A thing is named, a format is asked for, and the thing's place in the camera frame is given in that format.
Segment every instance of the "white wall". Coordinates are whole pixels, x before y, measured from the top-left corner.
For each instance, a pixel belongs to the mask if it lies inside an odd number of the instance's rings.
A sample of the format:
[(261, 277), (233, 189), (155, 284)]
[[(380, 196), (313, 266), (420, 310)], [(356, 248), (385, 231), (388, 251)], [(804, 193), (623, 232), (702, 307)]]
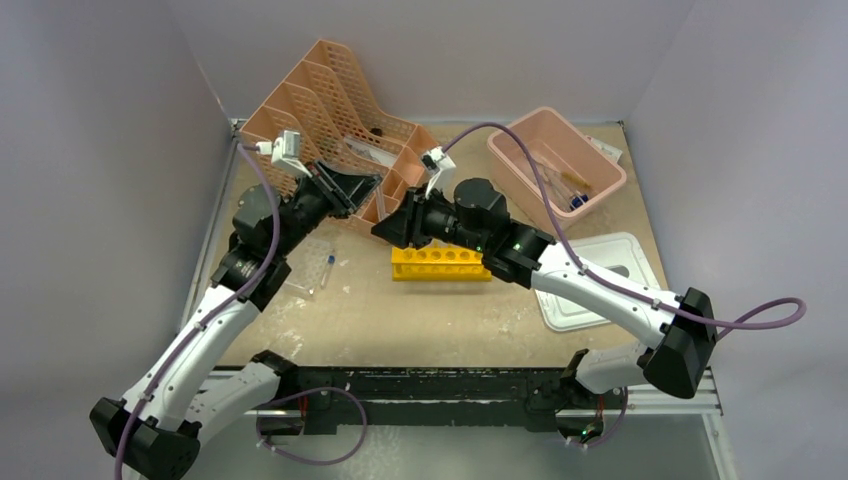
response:
[(164, 1), (0, 5), (0, 465), (106, 478), (88, 412), (175, 332), (228, 125)]
[(748, 480), (848, 466), (846, 51), (844, 1), (699, 0), (628, 122), (674, 287), (726, 319), (809, 302), (803, 323), (734, 333), (713, 357)]
[(248, 116), (320, 37), (353, 48), (387, 112), (621, 120), (694, 0), (170, 0), (228, 115)]

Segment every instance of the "tabletop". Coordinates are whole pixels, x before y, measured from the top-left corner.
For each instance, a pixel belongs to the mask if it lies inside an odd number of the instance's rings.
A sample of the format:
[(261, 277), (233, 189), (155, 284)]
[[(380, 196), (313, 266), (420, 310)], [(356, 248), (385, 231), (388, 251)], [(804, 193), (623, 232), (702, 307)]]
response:
[[(428, 125), (440, 143), (466, 124)], [(642, 246), (657, 280), (666, 288), (642, 191), (633, 170), (624, 131), (618, 124), (578, 126), (624, 151), (619, 164), (627, 183), (566, 231), (570, 239), (629, 232)], [(488, 178), (493, 154), (490, 131), (477, 131), (451, 149), (457, 166), (454, 185)], [(258, 183), (243, 162), (227, 199), (231, 218), (238, 196)], [(531, 223), (508, 200), (510, 214)], [(232, 226), (222, 229), (216, 264)], [(281, 291), (221, 358), (219, 365), (244, 365), (270, 349), (299, 365), (541, 367), (565, 366), (582, 348), (608, 348), (633, 340), (616, 325), (566, 333), (547, 328), (532, 290), (497, 279), (481, 283), (393, 282), (391, 247), (336, 225), (312, 235), (332, 242), (336, 263), (325, 289), (305, 300)]]

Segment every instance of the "wooden table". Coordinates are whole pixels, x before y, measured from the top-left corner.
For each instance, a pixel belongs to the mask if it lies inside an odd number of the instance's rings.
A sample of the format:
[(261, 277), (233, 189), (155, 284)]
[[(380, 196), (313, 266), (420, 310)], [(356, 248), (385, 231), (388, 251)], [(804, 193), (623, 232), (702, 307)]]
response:
[[(429, 129), (444, 143), (466, 126), (433, 125)], [(581, 130), (624, 150), (620, 165), (627, 172), (627, 184), (566, 233), (572, 239), (632, 233), (665, 288), (622, 128), (608, 125)], [(493, 160), (486, 147), (490, 133), (477, 131), (451, 150), (457, 165), (455, 183), (488, 177)], [(235, 212), (238, 196), (257, 182), (242, 163), (228, 200), (230, 214)], [(511, 201), (509, 210), (515, 219), (529, 222)], [(216, 262), (225, 252), (231, 231), (228, 222), (218, 243)], [(392, 282), (389, 246), (333, 225), (322, 225), (313, 235), (332, 241), (336, 248), (336, 265), (326, 289), (312, 300), (278, 294), (230, 346), (221, 365), (243, 365), (255, 353), (271, 349), (301, 365), (564, 366), (581, 348), (607, 348), (633, 339), (615, 325), (555, 333), (545, 326), (533, 291), (498, 280)]]

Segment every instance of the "pink plastic bin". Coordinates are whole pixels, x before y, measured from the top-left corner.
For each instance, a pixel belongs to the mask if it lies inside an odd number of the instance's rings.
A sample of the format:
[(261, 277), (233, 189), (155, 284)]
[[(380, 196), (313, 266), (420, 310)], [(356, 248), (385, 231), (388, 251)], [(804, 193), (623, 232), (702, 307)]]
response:
[[(583, 183), (577, 186), (589, 200), (568, 211), (568, 203), (558, 192), (546, 188), (553, 200), (553, 209), (563, 229), (591, 212), (627, 180), (624, 170), (611, 162), (572, 124), (554, 109), (538, 108), (511, 123), (509, 127), (527, 144), (533, 158), (548, 167)], [(511, 198), (530, 219), (543, 230), (554, 234), (553, 225), (545, 212), (542, 195), (533, 180), (532, 171), (521, 149), (507, 134), (497, 131), (489, 137), (489, 149), (497, 160), (492, 162), (492, 180)]]

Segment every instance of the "white tray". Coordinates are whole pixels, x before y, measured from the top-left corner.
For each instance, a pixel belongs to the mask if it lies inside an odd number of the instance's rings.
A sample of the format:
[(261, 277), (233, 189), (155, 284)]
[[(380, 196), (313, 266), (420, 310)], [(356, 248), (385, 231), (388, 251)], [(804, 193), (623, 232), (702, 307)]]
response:
[[(649, 287), (660, 288), (657, 277), (645, 258), (636, 237), (629, 233), (611, 233), (582, 238), (571, 242), (578, 255), (616, 273)], [(560, 247), (562, 261), (567, 260)], [(609, 320), (590, 312), (576, 303), (544, 292), (536, 292), (545, 324), (554, 331), (567, 332), (579, 328), (603, 325)]]

